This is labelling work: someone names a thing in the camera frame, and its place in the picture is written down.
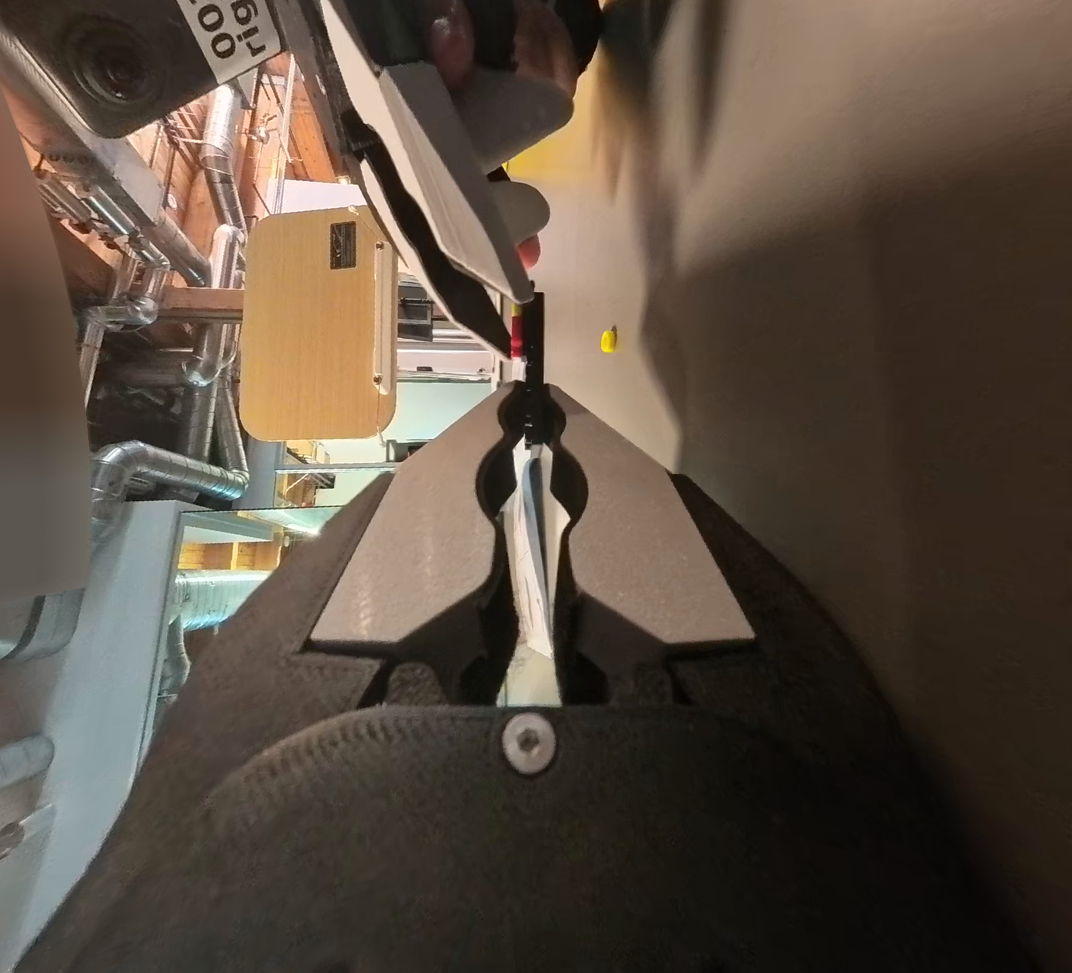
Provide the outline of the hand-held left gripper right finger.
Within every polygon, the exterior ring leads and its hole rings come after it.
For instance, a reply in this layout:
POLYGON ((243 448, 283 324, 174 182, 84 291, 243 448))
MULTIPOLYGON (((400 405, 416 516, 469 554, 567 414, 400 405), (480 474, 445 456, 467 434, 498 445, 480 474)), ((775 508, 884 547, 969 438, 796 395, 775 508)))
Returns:
POLYGON ((547 387, 559 540, 552 643, 563 694, 634 693, 671 662, 748 649, 756 633, 671 474, 547 387))

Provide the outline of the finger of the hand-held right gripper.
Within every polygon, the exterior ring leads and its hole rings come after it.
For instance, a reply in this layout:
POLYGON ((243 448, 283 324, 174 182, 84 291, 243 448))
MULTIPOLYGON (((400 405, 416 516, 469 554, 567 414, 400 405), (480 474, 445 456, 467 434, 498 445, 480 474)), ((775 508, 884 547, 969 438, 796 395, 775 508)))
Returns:
POLYGON ((416 265, 415 275, 456 324, 491 351, 509 357, 511 335, 492 298, 440 246, 429 219, 402 183, 381 136, 355 109, 341 113, 340 125, 346 150, 360 166, 368 204, 400 256, 416 265))
POLYGON ((527 270, 436 68, 374 65, 342 0, 318 4, 352 106, 386 149, 436 246, 483 287, 528 302, 527 270))

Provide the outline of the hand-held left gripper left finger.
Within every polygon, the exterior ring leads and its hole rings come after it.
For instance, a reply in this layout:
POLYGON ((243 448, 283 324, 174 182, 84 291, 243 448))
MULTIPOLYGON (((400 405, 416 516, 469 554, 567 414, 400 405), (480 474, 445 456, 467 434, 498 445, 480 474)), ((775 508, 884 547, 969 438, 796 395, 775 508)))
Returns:
POLYGON ((422 663, 443 690, 500 690, 515 604, 500 513, 515 491, 515 384, 394 469, 310 645, 422 663))

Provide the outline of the black lego plate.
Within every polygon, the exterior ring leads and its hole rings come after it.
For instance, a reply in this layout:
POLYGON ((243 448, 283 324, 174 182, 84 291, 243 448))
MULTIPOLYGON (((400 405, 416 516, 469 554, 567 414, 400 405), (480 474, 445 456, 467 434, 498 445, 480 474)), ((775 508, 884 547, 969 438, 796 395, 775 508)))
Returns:
POLYGON ((524 346, 520 363, 522 376, 516 378, 521 385, 523 400, 523 434, 525 447, 542 446, 547 441, 547 394, 544 381, 544 293, 534 291, 524 306, 524 346))

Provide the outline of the lego instruction booklet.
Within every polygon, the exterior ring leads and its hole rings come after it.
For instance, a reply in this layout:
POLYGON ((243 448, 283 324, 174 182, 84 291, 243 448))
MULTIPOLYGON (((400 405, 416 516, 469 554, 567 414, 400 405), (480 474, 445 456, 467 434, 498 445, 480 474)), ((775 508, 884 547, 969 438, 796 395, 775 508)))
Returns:
POLYGON ((552 660, 561 535, 568 523, 551 491, 552 453, 521 440, 513 448, 516 486, 502 506, 519 644, 552 660))

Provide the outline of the light wooden table board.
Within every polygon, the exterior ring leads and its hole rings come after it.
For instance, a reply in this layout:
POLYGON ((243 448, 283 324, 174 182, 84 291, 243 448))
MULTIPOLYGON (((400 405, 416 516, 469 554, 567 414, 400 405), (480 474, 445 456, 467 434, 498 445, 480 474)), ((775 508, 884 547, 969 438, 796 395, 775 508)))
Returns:
POLYGON ((398 259, 368 208, 248 234, 238 410, 260 441, 373 438, 396 405, 398 259))

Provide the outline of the silver metal pipes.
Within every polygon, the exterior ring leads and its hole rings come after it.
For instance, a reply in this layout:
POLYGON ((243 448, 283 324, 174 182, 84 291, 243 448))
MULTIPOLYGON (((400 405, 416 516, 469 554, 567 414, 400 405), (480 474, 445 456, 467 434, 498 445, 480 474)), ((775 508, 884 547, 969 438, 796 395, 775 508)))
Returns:
POLYGON ((87 308, 90 320, 114 331, 142 330, 160 319, 174 282, 195 289, 210 285, 207 257, 166 211, 150 170, 134 173, 134 183, 147 185, 144 204, 92 158, 38 151, 32 167, 57 225, 72 299, 87 308))

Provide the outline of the silver ventilation duct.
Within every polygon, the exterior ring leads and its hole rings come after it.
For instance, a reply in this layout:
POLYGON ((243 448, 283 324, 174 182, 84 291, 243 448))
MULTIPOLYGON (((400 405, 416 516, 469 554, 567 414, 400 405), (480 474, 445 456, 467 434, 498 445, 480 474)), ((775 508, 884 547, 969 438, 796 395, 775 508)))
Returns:
MULTIPOLYGON (((233 289, 245 269, 245 215, 234 176, 234 146, 242 108, 238 89, 219 87, 209 108, 199 162, 220 218, 212 237, 211 268, 221 289, 233 289)), ((91 458, 90 551, 109 537, 134 480, 180 490, 185 495, 236 502, 245 494, 250 471, 232 394, 232 366, 239 321, 208 321, 192 355, 179 370, 190 395, 185 453, 143 441, 103 447, 91 458)))

